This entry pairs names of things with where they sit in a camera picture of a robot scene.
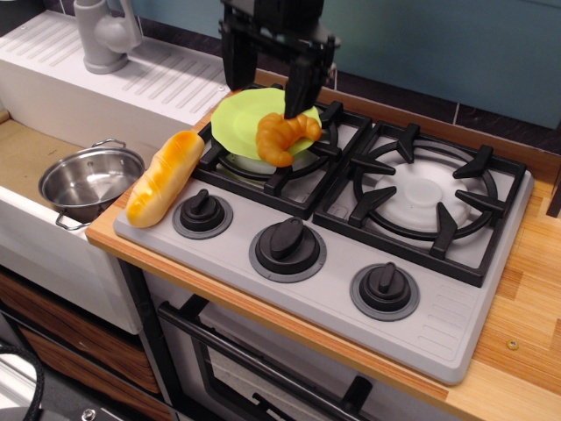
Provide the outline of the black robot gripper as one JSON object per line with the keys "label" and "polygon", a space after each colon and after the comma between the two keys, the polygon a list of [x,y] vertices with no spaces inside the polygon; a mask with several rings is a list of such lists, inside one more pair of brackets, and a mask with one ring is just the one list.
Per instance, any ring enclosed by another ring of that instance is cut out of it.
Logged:
{"label": "black robot gripper", "polygon": [[288,62],[285,118],[310,109],[335,72],[340,39],[320,23],[323,1],[223,1],[224,74],[231,90],[253,83],[258,54]]}

